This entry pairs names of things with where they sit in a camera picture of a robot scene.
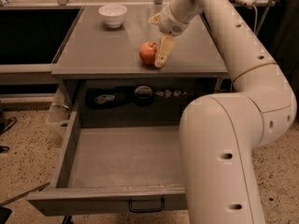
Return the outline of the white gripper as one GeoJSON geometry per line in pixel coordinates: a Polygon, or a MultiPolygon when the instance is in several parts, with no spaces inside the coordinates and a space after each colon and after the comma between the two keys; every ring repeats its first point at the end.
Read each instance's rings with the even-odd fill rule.
{"type": "Polygon", "coordinates": [[[164,66],[169,54],[175,46],[173,36],[181,35],[189,26],[187,9],[183,5],[166,5],[159,13],[148,19],[151,24],[158,24],[159,30],[165,34],[158,42],[154,65],[164,66]]]}

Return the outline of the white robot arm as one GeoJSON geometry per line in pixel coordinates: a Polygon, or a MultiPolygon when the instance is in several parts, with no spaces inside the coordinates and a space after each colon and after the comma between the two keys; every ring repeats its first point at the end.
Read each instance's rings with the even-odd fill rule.
{"type": "Polygon", "coordinates": [[[171,0],[152,17],[164,34],[155,64],[199,12],[206,15],[233,92],[193,100],[179,123],[191,224],[265,224],[251,151],[292,125],[297,103],[279,66],[229,0],[171,0]]]}

